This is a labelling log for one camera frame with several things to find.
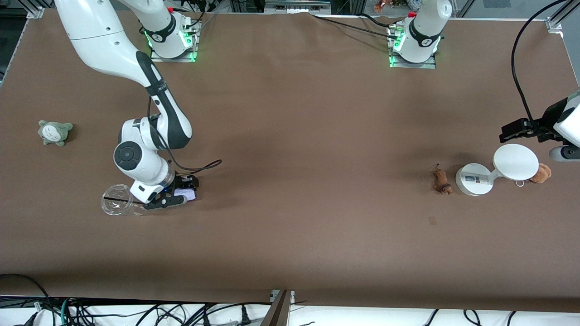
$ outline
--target white device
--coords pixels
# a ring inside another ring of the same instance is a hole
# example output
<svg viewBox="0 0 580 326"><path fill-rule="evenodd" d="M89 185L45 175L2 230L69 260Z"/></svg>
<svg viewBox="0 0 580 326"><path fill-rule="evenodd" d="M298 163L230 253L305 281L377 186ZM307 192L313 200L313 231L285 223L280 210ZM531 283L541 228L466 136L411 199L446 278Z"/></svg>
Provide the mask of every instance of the white device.
<svg viewBox="0 0 580 326"><path fill-rule="evenodd" d="M185 51L183 44L178 44L179 14L171 15L162 0L121 2L137 14L147 33L153 31L152 46L158 53L177 56ZM149 203L175 176L156 152L165 149L164 142L170 149L185 147L191 139L189 120L155 64L129 41L108 0L55 0L55 3L82 61L101 73L138 82L159 109L159 114L151 116L152 124L148 117L126 121L113 155L117 167L135 180L131 193L141 202Z"/></svg>
<svg viewBox="0 0 580 326"><path fill-rule="evenodd" d="M562 142L550 151L550 158L558 162L580 162L580 89L546 109L534 121L520 118L502 127L501 143L520 137L537 137L539 142Z"/></svg>
<svg viewBox="0 0 580 326"><path fill-rule="evenodd" d="M550 151L550 158L558 162L580 162L580 89L567 99L564 111L554 124L554 130L568 144Z"/></svg>
<svg viewBox="0 0 580 326"><path fill-rule="evenodd" d="M424 1L417 16L403 20L404 36L393 47L403 59L413 63L427 61L437 51L441 31L451 17L449 0Z"/></svg>
<svg viewBox="0 0 580 326"><path fill-rule="evenodd" d="M465 165L455 175L458 188L466 195L481 196L490 192L494 180L499 177L516 182L530 179L537 173L539 161L526 146L507 144L495 151L494 167L495 170L490 172L478 163Z"/></svg>

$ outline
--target teddy bear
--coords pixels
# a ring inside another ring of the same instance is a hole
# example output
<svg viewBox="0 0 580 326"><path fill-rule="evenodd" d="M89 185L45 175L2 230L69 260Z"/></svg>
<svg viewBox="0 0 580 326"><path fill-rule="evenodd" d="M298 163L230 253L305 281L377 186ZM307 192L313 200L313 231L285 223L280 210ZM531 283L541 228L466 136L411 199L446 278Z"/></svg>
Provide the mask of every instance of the teddy bear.
<svg viewBox="0 0 580 326"><path fill-rule="evenodd" d="M60 124L58 122L40 120L38 125L40 126L38 134L42 138L44 145L55 143L58 146L64 146L64 140L67 138L68 132L73 128L73 124L69 122Z"/></svg>
<svg viewBox="0 0 580 326"><path fill-rule="evenodd" d="M549 177L552 176L552 170L545 165L544 163L540 163L540 167L536 174L530 179L533 183L544 183Z"/></svg>

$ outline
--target white lamp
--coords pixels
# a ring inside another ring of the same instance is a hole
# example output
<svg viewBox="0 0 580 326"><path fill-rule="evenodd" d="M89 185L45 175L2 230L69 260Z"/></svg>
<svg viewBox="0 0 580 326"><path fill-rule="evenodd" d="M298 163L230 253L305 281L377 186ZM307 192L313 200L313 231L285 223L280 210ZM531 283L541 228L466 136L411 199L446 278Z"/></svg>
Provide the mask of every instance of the white lamp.
<svg viewBox="0 0 580 326"><path fill-rule="evenodd" d="M494 180L504 177L516 182L533 177L539 168L538 157L526 146L506 144L494 154L495 170L490 172L478 163L465 165L455 175L457 187L466 195L481 196L494 186Z"/></svg>

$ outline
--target gray plush toy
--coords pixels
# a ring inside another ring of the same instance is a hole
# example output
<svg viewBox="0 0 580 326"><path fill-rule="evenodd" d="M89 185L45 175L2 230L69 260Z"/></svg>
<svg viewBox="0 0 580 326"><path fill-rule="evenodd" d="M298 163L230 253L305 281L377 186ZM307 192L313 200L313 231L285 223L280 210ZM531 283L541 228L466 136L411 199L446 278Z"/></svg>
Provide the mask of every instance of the gray plush toy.
<svg viewBox="0 0 580 326"><path fill-rule="evenodd" d="M73 124L69 122L60 124L58 122L40 120L38 125L40 126L38 134L42 138L44 145L55 143L58 146L64 146L64 140L67 138L68 132L73 128Z"/></svg>

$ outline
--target white cylinder base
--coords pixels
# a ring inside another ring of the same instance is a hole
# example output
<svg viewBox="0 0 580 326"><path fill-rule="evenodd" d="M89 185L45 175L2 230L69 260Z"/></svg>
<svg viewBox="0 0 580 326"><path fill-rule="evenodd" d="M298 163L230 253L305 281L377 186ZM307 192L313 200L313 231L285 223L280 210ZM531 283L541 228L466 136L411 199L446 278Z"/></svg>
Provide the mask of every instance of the white cylinder base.
<svg viewBox="0 0 580 326"><path fill-rule="evenodd" d="M494 181L488 181L490 170L478 163L465 165L455 175L457 187L466 195L481 196L490 192Z"/></svg>

